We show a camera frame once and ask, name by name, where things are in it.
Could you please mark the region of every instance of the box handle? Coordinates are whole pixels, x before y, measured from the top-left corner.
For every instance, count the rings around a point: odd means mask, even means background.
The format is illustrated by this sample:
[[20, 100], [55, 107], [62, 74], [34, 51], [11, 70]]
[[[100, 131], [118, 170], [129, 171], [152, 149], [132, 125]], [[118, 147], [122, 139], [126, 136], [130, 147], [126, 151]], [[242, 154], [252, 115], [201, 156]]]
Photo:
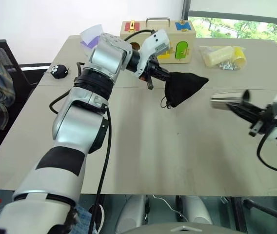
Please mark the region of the box handle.
[[162, 19], [167, 20], [168, 23], [169, 23], [169, 27], [170, 27], [171, 22], [170, 22], [170, 18], [168, 18], [168, 17], [149, 17], [149, 18], [146, 19], [146, 27], [147, 27], [147, 22], [149, 20], [162, 20]]

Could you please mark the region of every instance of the white wall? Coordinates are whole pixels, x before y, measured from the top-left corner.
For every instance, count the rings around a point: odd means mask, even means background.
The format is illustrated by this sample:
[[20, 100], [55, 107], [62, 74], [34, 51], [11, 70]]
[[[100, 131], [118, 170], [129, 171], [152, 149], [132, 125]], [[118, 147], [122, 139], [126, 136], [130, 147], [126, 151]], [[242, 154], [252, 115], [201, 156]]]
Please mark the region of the white wall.
[[191, 0], [190, 9], [277, 18], [277, 0]]
[[52, 62], [69, 35], [101, 23], [120, 34], [124, 20], [181, 18], [183, 0], [0, 0], [0, 39], [19, 64]]

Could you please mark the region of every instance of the plastic bag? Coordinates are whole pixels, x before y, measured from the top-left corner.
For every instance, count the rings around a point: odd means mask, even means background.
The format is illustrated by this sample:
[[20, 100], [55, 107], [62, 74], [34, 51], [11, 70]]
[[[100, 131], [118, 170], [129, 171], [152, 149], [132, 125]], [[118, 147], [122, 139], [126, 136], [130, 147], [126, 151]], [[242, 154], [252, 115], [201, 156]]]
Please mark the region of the plastic bag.
[[207, 67], [218, 66], [222, 70], [239, 70], [246, 64], [244, 48], [240, 46], [200, 46]]

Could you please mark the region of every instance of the black drawstring pouch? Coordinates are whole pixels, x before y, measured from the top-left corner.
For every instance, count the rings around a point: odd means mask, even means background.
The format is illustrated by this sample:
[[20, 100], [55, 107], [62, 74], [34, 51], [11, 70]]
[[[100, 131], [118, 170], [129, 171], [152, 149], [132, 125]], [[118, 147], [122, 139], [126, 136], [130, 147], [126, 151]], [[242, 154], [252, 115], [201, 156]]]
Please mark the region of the black drawstring pouch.
[[170, 72], [166, 80], [164, 94], [168, 108], [176, 107], [196, 93], [208, 82], [207, 78], [192, 73]]

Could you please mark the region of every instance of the white table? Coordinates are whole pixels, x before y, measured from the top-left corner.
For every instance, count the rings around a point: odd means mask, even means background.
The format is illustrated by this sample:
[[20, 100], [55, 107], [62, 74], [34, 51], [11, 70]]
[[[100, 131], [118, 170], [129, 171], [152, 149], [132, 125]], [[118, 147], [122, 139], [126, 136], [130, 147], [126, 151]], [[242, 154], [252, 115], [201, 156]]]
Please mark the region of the white table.
[[[52, 65], [64, 64], [69, 67], [66, 79], [54, 79], [51, 74], [43, 76], [39, 85], [72, 86], [78, 75], [76, 62], [85, 62], [87, 56], [82, 50], [80, 36], [70, 36], [65, 42]], [[203, 63], [199, 46], [239, 45], [245, 48], [247, 65], [240, 71], [222, 71], [218, 68], [207, 69]], [[277, 44], [271, 40], [257, 39], [205, 39], [197, 38], [193, 49], [192, 61], [184, 64], [164, 64], [171, 72], [191, 72], [209, 78], [206, 89], [263, 89], [277, 90]], [[163, 88], [164, 83], [153, 78], [154, 87]], [[115, 87], [141, 87], [145, 82], [125, 71], [118, 77]]]
[[[213, 39], [198, 40], [198, 43], [201, 41], [212, 44]], [[247, 52], [248, 41], [242, 41], [246, 43], [243, 46]], [[250, 42], [261, 45], [255, 40]], [[274, 51], [275, 45], [272, 42], [263, 43], [271, 44]], [[77, 37], [70, 37], [53, 64], [65, 64], [75, 72], [76, 59], [85, 56], [75, 53], [74, 47], [78, 49], [79, 46]], [[194, 54], [189, 65], [196, 61], [196, 67], [199, 67], [200, 60], [197, 56]], [[68, 65], [65, 63], [67, 60], [62, 62], [60, 57], [75, 61]], [[187, 64], [169, 66], [177, 70], [179, 67], [187, 67]], [[252, 63], [247, 65], [246, 71], [250, 69], [249, 66]], [[201, 70], [203, 73], [211, 72], [202, 65]], [[239, 72], [222, 71], [222, 76], [210, 77], [204, 89], [171, 110], [161, 109], [159, 105], [164, 96], [162, 82], [158, 82], [158, 88], [151, 91], [145, 87], [145, 82], [128, 78], [122, 73], [109, 100], [113, 137], [102, 192], [277, 195], [277, 172], [267, 169], [256, 157], [260, 136], [249, 136], [249, 124], [233, 113], [210, 107], [211, 94], [224, 91], [218, 89], [220, 86], [226, 86], [230, 91], [232, 87], [244, 83], [240, 80], [242, 77]], [[15, 190], [32, 166], [53, 146], [51, 129], [55, 115], [49, 110], [48, 104], [72, 87], [70, 79], [73, 77], [72, 73], [63, 80], [52, 79], [50, 74], [45, 74], [42, 78], [0, 147], [0, 189]], [[229, 84], [230, 79], [235, 79], [236, 82]], [[251, 82], [251, 79], [245, 78], [245, 82], [254, 85], [251, 91], [253, 104], [264, 107], [277, 93], [274, 90], [277, 89], [277, 84], [274, 87], [268, 79], [268, 82], [262, 82], [267, 86], [261, 89], [273, 90], [256, 90], [260, 89], [259, 79], [260, 77], [255, 77], [254, 82]], [[62, 102], [57, 103], [56, 109], [61, 104]], [[82, 193], [96, 192], [106, 145], [107, 138], [100, 150], [87, 156]], [[267, 162], [277, 167], [277, 142], [266, 143], [262, 154]]]

